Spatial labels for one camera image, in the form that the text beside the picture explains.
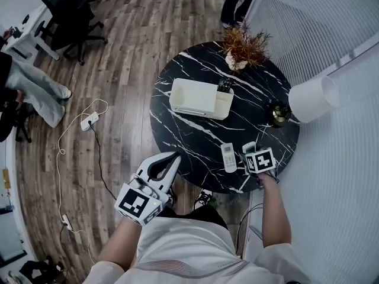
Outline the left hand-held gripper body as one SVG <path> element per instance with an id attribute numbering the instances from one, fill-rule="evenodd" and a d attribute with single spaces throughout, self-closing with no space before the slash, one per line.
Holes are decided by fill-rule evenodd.
<path id="1" fill-rule="evenodd" d="M 169 201 L 168 190 L 169 182 L 147 182 L 134 174 L 129 183 L 123 184 L 114 207 L 122 216 L 145 226 L 164 209 Z"/>

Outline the person's right forearm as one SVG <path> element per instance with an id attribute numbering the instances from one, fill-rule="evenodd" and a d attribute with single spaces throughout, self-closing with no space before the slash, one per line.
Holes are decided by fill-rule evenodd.
<path id="1" fill-rule="evenodd" d="M 263 247 L 284 243 L 291 244 L 290 222 L 277 181 L 266 173 L 259 173 L 258 178 L 264 188 L 262 213 Z"/>

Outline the person's white shirt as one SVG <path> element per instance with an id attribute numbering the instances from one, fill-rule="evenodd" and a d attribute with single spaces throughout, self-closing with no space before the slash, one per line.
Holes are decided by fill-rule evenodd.
<path id="1" fill-rule="evenodd" d="M 83 284 L 311 284 L 290 244 L 237 257 L 227 229 L 211 222 L 155 217 L 142 228 L 135 264 L 95 264 Z"/>

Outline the large white power strip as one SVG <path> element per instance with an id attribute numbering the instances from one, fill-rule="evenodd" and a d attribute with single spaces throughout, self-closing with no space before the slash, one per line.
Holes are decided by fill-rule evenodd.
<path id="1" fill-rule="evenodd" d="M 84 120 L 81 121 L 82 131 L 89 130 L 98 121 L 99 121 L 99 114 L 97 112 L 93 112 L 89 114 Z"/>

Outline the white shade table lamp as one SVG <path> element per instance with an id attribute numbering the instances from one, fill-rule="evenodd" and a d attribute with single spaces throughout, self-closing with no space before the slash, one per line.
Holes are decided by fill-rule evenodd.
<path id="1" fill-rule="evenodd" d="M 328 77 L 310 79 L 292 87 L 286 101 L 272 99 L 265 105 L 265 115 L 273 127 L 285 126 L 292 116 L 309 123 L 333 111 L 339 105 L 335 81 Z"/>

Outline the round black marble table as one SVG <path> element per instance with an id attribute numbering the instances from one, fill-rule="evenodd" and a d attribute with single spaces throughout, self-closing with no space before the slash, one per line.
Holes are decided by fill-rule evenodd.
<path id="1" fill-rule="evenodd" d="M 244 193 L 256 188 L 256 180 L 245 173 L 242 163 L 227 173 L 221 145 L 232 143 L 236 154 L 250 141 L 258 148 L 271 148 L 277 173 L 290 162 L 298 142 L 299 122 L 295 117 L 281 128 L 271 127 L 265 106 L 270 101 L 288 101 L 290 84 L 271 61 L 258 67 L 246 66 L 232 72 L 221 51 L 222 42 L 206 42 L 176 55 L 161 71 L 150 100 L 150 123 L 160 151 L 181 154 L 179 174 L 201 188 L 217 193 Z M 169 97 L 176 78 L 217 85 L 232 80 L 235 94 L 229 115 L 212 120 L 171 110 Z"/>

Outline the person's left forearm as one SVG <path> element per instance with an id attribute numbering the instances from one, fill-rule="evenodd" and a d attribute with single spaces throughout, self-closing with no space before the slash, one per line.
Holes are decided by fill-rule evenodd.
<path id="1" fill-rule="evenodd" d="M 142 226 L 129 218 L 123 218 L 100 252 L 100 262 L 112 262 L 124 271 L 131 268 L 136 256 Z"/>

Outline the orange dried plant in vase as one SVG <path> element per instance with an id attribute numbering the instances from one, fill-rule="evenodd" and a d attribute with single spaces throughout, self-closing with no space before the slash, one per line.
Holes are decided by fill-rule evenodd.
<path id="1" fill-rule="evenodd" d="M 229 69 L 238 72 L 246 66 L 257 67 L 269 59 L 267 51 L 271 35 L 260 31 L 252 35 L 249 26 L 228 28 L 223 35 L 223 54 Z"/>

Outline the white storage box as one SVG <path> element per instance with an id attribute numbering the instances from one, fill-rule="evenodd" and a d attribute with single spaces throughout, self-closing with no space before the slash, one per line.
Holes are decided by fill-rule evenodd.
<path id="1" fill-rule="evenodd" d="M 218 90 L 218 86 L 196 80 L 176 78 L 169 96 L 171 110 L 198 117 L 224 120 L 228 117 L 234 91 Z"/>

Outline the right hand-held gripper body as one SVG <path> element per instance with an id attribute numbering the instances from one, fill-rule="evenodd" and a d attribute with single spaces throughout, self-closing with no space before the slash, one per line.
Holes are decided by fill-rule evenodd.
<path id="1" fill-rule="evenodd" d="M 249 173 L 262 173 L 276 168 L 276 159 L 271 148 L 245 155 Z"/>

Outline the black remote control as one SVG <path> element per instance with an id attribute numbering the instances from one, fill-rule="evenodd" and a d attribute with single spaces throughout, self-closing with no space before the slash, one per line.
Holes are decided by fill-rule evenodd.
<path id="1" fill-rule="evenodd" d="M 231 78 L 221 78 L 217 87 L 218 92 L 230 93 L 233 81 Z"/>

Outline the black bag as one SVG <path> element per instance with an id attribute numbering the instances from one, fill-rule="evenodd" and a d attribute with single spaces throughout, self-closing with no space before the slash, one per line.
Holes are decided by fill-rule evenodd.
<path id="1" fill-rule="evenodd" d="M 65 267 L 61 262 L 55 263 L 51 256 L 44 261 L 27 261 L 20 269 L 31 284 L 66 284 Z"/>

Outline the white desk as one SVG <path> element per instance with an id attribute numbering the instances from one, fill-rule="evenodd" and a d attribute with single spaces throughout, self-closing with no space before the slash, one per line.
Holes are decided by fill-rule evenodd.
<path id="1" fill-rule="evenodd" d="M 45 5 L 41 5 L 31 12 L 28 21 L 17 27 L 21 31 L 20 37 L 10 37 L 1 51 L 11 55 L 14 59 L 33 64 L 38 55 L 36 47 L 39 46 L 54 60 L 59 60 L 59 55 L 41 38 L 41 32 L 36 34 L 39 24 L 44 27 L 43 18 L 46 14 L 50 15 L 49 18 L 52 17 Z"/>

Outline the person's black shorts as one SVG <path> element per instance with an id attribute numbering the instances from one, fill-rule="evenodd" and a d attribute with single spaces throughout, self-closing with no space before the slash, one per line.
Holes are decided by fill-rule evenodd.
<path id="1" fill-rule="evenodd" d="M 176 212 L 174 212 L 173 209 L 166 207 L 162 212 L 158 214 L 158 216 L 165 217 L 165 218 L 179 218 L 179 219 L 186 219 L 186 220 L 210 222 L 227 229 L 227 224 L 225 223 L 224 219 L 222 219 L 222 217 L 217 212 L 215 207 L 209 204 L 206 204 L 197 209 L 194 209 L 192 212 L 186 215 L 178 215 Z"/>

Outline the person's right shoe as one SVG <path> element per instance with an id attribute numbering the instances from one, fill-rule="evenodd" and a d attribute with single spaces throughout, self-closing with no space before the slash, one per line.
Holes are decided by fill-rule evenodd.
<path id="1" fill-rule="evenodd" d="M 213 196 L 212 191 L 202 189 L 194 201 L 194 209 L 198 209 L 204 205 L 207 205 L 209 201 L 212 199 L 212 196 Z"/>

